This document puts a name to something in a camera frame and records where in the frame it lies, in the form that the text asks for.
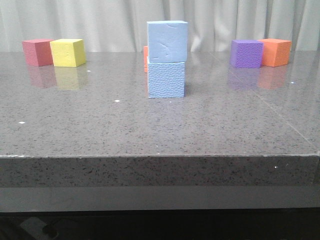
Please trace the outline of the yellow foam cube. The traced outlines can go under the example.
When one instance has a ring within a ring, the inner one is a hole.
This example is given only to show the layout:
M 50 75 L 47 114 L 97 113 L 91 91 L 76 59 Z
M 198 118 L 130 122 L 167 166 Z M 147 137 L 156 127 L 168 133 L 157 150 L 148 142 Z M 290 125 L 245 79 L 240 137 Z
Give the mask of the yellow foam cube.
M 78 67 L 86 63 L 83 39 L 58 39 L 50 42 L 55 67 Z

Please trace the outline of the grey curtain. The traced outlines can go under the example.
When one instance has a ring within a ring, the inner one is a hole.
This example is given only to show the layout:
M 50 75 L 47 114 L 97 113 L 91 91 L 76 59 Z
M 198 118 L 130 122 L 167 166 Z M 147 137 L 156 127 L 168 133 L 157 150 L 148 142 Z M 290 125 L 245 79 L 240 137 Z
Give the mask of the grey curtain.
M 188 22 L 188 49 L 224 52 L 232 40 L 290 40 L 294 51 L 320 48 L 317 0 L 3 0 L 0 49 L 23 40 L 83 39 L 88 52 L 140 52 L 147 22 Z

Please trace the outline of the purple foam cube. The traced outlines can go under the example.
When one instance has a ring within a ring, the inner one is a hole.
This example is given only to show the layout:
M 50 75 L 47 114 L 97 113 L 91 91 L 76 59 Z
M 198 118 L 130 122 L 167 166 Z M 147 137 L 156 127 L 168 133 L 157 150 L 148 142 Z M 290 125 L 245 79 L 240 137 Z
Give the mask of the purple foam cube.
M 258 40 L 232 40 L 229 62 L 235 68 L 260 68 L 263 48 Z

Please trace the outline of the light blue foam cube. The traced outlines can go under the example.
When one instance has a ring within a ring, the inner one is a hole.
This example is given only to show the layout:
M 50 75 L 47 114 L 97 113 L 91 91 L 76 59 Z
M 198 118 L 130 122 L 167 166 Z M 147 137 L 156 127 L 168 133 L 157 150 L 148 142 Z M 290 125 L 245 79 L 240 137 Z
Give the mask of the light blue foam cube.
M 177 63 L 187 60 L 188 22 L 148 21 L 147 45 L 150 63 Z
M 185 62 L 147 62 L 148 97 L 183 98 L 185 96 Z

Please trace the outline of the damaged orange foam cube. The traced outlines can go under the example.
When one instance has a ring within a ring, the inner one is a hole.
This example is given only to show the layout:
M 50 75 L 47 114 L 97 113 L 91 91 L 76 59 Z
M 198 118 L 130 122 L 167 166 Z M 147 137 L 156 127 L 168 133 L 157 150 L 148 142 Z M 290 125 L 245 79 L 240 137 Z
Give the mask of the damaged orange foam cube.
M 148 72 L 148 46 L 143 47 L 144 72 Z

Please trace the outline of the red foam cube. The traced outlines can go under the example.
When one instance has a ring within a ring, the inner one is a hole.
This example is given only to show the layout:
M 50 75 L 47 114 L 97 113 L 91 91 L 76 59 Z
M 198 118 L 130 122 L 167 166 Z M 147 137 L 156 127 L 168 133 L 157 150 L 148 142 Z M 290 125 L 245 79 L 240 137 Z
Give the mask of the red foam cube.
M 46 66 L 53 64 L 53 57 L 50 42 L 53 39 L 32 39 L 22 41 L 22 48 L 25 61 L 31 66 Z

